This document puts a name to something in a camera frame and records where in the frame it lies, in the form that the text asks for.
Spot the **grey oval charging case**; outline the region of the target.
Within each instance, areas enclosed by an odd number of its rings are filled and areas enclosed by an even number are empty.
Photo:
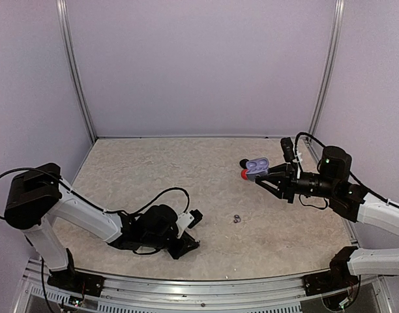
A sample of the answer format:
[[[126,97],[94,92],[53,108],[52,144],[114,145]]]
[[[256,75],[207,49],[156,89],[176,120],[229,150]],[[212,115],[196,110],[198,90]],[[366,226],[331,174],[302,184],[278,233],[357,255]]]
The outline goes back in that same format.
[[[256,177],[269,173],[269,160],[265,157],[247,160],[245,166],[244,177],[249,181],[254,181]]]

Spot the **red round case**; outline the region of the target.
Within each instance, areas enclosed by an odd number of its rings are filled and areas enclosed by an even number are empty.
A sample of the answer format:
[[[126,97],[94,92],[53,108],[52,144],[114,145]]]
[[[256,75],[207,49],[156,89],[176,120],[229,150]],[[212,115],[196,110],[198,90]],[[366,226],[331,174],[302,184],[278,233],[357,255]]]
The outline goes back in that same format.
[[[244,180],[247,180],[247,179],[248,179],[246,173],[247,173],[247,169],[243,169],[242,172],[241,172],[241,177],[242,177]]]

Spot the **black earbud charging case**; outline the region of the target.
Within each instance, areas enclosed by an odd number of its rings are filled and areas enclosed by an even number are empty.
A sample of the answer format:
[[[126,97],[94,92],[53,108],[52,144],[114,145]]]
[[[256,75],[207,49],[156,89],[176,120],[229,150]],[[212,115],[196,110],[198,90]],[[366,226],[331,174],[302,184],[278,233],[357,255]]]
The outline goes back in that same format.
[[[240,165],[240,167],[241,168],[246,168],[246,163],[248,162],[248,159],[242,159],[240,162],[239,162],[239,165]]]

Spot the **purple clip earbud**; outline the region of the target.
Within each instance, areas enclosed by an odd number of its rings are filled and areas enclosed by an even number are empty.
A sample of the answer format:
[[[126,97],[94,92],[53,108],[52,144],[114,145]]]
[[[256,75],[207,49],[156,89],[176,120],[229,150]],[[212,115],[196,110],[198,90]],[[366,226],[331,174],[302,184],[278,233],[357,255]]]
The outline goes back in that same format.
[[[233,222],[234,222],[234,223],[240,223],[240,222],[241,222],[240,216],[239,216],[239,215],[235,215],[235,216],[233,217]]]

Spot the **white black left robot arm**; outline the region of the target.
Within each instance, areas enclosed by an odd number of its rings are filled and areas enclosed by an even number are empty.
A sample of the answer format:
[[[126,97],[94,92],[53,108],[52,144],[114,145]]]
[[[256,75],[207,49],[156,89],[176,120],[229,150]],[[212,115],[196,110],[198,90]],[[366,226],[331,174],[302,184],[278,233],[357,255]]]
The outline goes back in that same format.
[[[167,250],[178,260],[200,245],[188,230],[203,217],[198,210],[185,208],[180,214],[168,205],[150,201],[134,213],[109,211],[78,194],[61,177],[57,164],[47,163],[37,168],[18,168],[14,174],[4,220],[21,230],[56,273],[57,280],[68,290],[82,283],[82,276],[73,265],[73,257],[58,240],[47,218],[54,216],[78,226],[117,250],[134,254],[148,248],[149,254]]]

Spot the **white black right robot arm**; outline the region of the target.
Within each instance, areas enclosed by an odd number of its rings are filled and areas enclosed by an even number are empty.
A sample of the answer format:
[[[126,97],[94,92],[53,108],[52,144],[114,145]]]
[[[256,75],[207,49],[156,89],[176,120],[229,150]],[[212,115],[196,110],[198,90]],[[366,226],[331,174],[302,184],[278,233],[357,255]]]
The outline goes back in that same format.
[[[301,171],[297,164],[281,164],[257,176],[257,185],[277,198],[293,202],[295,196],[319,197],[342,218],[375,226],[399,236],[399,204],[384,200],[368,187],[349,182],[352,158],[336,146],[323,148],[317,173]],[[324,283],[337,290],[350,277],[399,276],[399,248],[365,249],[347,246],[329,264]]]

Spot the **front aluminium rail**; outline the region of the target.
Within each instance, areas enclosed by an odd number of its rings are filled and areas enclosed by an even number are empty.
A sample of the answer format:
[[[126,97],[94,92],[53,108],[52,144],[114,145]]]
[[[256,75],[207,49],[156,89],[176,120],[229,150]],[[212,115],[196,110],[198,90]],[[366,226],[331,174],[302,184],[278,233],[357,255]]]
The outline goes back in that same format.
[[[221,261],[173,261],[166,256],[76,258],[77,268],[100,275],[97,296],[50,286],[38,259],[28,261],[12,306],[13,312],[327,312],[345,294],[336,290],[307,295],[303,278],[320,273],[326,263],[296,266],[261,260],[245,264]]]

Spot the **right aluminium corner post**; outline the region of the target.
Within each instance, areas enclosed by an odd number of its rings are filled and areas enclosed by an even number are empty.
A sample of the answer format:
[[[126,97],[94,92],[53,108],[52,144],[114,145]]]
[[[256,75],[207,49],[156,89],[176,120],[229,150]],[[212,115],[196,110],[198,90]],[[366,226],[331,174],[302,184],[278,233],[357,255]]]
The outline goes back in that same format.
[[[331,35],[329,39],[329,46],[327,49],[327,57],[325,61],[325,66],[323,70],[323,75],[321,78],[321,85],[319,87],[318,96],[316,99],[316,106],[314,108],[314,112],[312,114],[310,126],[308,132],[311,135],[316,133],[318,128],[322,111],[325,105],[325,101],[327,98],[327,93],[329,90],[329,85],[331,82],[331,78],[333,75],[334,64],[336,59],[336,54],[339,47],[340,42],[340,33],[342,29],[342,22],[345,11],[345,1],[344,0],[336,0],[334,7],[334,16],[332,21],[332,29]]]

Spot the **aluminium corner post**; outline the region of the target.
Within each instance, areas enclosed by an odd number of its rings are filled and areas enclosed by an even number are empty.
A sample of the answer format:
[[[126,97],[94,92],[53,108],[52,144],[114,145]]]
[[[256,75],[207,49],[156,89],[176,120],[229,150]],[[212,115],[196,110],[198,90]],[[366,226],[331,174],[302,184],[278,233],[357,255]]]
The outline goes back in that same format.
[[[334,7],[334,16],[332,21],[332,29],[331,35],[329,39],[329,46],[327,49],[327,57],[325,61],[325,66],[323,70],[323,75],[321,78],[321,85],[319,87],[318,96],[316,99],[316,106],[314,108],[314,112],[312,114],[310,126],[308,132],[311,135],[316,133],[318,128],[322,111],[325,105],[325,101],[327,98],[327,93],[329,90],[329,85],[331,82],[331,78],[333,75],[334,64],[336,59],[336,54],[339,47],[340,42],[340,33],[342,29],[342,22],[345,11],[345,1],[344,0],[336,0]]]
[[[74,92],[76,94],[79,111],[83,118],[87,135],[89,137],[91,144],[93,145],[97,141],[98,136],[96,135],[95,126],[93,124],[89,107],[87,105],[79,73],[78,63],[74,53],[72,33],[71,33],[70,23],[68,20],[67,2],[65,0],[56,0],[56,7],[57,7],[59,26],[61,30],[61,36],[63,39],[63,46],[65,48],[66,59],[68,63],[70,77],[72,80],[72,85],[74,88]]]

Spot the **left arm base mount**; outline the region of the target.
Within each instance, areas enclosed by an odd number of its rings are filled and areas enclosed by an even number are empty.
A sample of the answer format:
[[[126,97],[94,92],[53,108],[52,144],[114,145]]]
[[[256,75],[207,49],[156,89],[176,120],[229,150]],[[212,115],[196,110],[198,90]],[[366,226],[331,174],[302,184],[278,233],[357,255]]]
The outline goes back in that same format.
[[[105,277],[91,273],[77,271],[74,266],[72,253],[66,248],[67,267],[61,271],[49,270],[48,284],[50,286],[80,293],[82,296],[90,295],[100,297],[104,287]]]

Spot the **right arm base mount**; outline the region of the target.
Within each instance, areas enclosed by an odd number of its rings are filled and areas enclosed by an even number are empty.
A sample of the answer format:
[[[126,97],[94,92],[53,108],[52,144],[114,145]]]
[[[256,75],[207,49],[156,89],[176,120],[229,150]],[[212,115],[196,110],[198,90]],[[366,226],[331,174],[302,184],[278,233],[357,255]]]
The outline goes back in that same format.
[[[326,271],[304,275],[305,295],[309,297],[342,290],[322,297],[321,301],[331,312],[344,312],[349,308],[358,298],[361,288],[361,277],[352,275],[347,266],[350,256],[357,249],[355,246],[346,246],[332,258]]]

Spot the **left aluminium corner post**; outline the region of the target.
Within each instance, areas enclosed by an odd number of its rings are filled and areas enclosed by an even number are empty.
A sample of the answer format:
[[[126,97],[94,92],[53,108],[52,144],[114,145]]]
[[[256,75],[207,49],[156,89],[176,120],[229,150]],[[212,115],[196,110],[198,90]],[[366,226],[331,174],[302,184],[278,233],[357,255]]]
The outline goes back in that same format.
[[[68,20],[67,2],[65,0],[56,0],[56,7],[57,7],[59,26],[61,30],[61,36],[63,39],[63,46],[65,48],[66,59],[68,63],[70,77],[72,80],[72,85],[74,88],[74,92],[76,94],[79,111],[83,118],[87,135],[89,137],[91,144],[93,145],[97,141],[98,136],[96,135],[95,126],[93,124],[89,107],[87,105],[79,73],[78,63],[74,53],[72,33],[71,33],[70,23]]]

